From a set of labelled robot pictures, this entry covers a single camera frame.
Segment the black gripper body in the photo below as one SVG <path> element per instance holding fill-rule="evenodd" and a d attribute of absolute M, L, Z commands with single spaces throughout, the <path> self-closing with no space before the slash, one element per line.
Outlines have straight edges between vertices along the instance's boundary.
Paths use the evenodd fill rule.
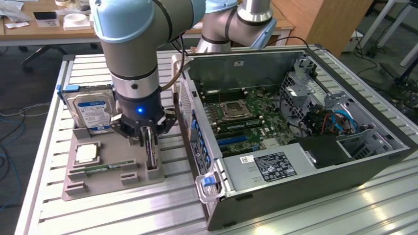
<path fill-rule="evenodd" d="M 122 117 L 138 120 L 142 127 L 150 126 L 153 129 L 154 122 L 159 122 L 165 115 L 165 108 L 161 99 L 161 87 L 143 98 L 128 98 L 118 92 L 116 101 L 122 112 Z"/>

